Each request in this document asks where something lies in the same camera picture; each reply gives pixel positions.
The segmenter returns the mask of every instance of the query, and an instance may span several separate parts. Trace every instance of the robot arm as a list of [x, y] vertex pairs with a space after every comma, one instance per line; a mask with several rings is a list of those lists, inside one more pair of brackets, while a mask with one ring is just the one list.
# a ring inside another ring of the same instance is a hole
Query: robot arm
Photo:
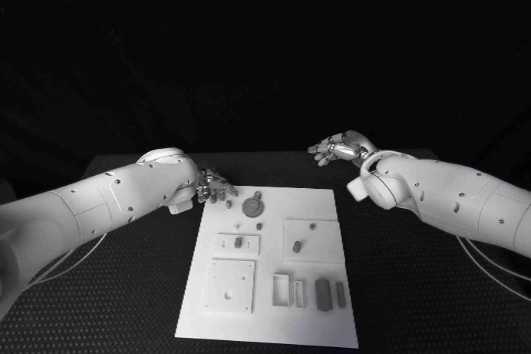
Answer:
[[368, 196], [387, 210], [411, 210], [437, 229], [531, 257], [526, 190], [469, 167], [378, 151], [372, 144], [369, 152], [364, 150], [366, 143], [346, 143], [348, 133], [329, 137], [307, 152], [317, 153], [319, 161], [332, 160], [332, 156], [361, 160], [359, 177], [346, 185], [356, 201]]
[[199, 170], [176, 148], [125, 167], [0, 206], [0, 319], [31, 277], [61, 254], [165, 206], [172, 214], [234, 187]]

